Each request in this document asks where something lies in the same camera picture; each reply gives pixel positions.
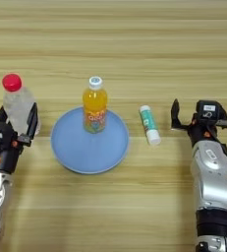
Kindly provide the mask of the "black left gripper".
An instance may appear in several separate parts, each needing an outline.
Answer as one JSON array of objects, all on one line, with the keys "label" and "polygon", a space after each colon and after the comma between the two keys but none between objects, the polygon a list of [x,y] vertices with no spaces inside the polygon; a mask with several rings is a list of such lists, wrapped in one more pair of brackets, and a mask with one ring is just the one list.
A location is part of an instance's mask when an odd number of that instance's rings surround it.
[{"label": "black left gripper", "polygon": [[[0,108],[0,123],[7,123],[7,113],[4,107]],[[27,135],[21,135],[16,138],[6,140],[0,139],[0,172],[12,174],[17,166],[20,154],[24,146],[31,145],[31,139],[34,138],[38,125],[37,104],[34,103],[28,115]]]}]

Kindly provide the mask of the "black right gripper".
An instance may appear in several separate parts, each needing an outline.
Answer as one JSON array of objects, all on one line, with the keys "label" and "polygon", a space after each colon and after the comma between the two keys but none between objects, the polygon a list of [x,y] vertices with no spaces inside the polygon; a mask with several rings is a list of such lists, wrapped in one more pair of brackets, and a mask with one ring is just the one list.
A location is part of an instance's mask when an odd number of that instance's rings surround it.
[{"label": "black right gripper", "polygon": [[227,112],[223,108],[220,110],[220,120],[200,120],[194,114],[191,123],[188,125],[181,123],[178,118],[179,111],[179,101],[175,99],[171,107],[171,128],[186,131],[191,139],[192,146],[199,141],[218,142],[217,128],[227,128]]}]

